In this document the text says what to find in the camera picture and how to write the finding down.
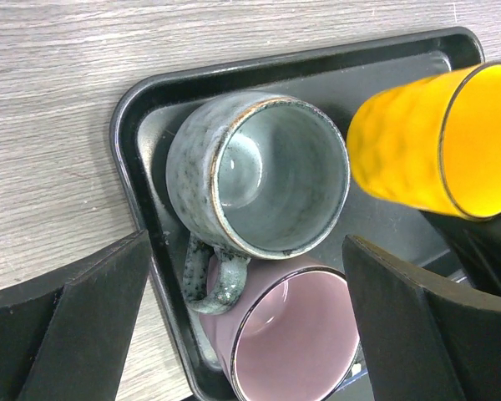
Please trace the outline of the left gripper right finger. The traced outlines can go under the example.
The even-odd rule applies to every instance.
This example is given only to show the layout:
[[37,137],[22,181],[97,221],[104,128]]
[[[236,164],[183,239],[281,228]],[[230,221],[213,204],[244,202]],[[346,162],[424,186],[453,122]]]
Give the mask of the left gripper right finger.
[[342,260],[376,400],[501,400],[501,297],[359,236]]

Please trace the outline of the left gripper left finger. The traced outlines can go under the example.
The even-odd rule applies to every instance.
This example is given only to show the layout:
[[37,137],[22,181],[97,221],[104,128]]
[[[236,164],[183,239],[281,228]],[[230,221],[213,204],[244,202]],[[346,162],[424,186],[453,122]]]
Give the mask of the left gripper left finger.
[[0,290],[0,400],[113,400],[151,266],[147,231]]

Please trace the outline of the yellow ceramic mug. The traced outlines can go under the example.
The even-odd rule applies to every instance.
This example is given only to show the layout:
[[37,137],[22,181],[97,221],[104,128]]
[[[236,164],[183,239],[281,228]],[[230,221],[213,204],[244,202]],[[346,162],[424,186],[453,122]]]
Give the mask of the yellow ceramic mug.
[[369,195],[483,221],[501,214],[501,62],[382,91],[347,131],[352,176]]

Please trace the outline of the lilac ceramic mug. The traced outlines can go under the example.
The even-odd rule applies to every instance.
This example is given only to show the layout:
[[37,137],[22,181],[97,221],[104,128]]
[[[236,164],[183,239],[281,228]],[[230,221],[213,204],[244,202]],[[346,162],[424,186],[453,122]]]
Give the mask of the lilac ceramic mug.
[[360,345],[344,274],[308,256],[251,261],[238,302],[199,319],[239,400],[324,400]]

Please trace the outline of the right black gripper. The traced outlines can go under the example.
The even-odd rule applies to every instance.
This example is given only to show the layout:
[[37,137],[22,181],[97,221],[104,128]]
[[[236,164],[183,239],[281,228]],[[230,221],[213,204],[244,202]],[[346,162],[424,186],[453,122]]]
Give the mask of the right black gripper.
[[427,211],[423,216],[457,255],[473,287],[501,297],[501,215],[488,221]]

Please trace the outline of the grey ceramic mug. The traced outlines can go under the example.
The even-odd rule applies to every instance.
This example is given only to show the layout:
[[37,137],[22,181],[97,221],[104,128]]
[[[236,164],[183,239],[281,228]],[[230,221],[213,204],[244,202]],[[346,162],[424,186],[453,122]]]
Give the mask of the grey ceramic mug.
[[238,302],[251,260],[289,259],[326,239],[347,199],[350,166],[341,131],[315,105],[243,91],[183,121],[165,183],[190,233],[185,303],[216,315]]

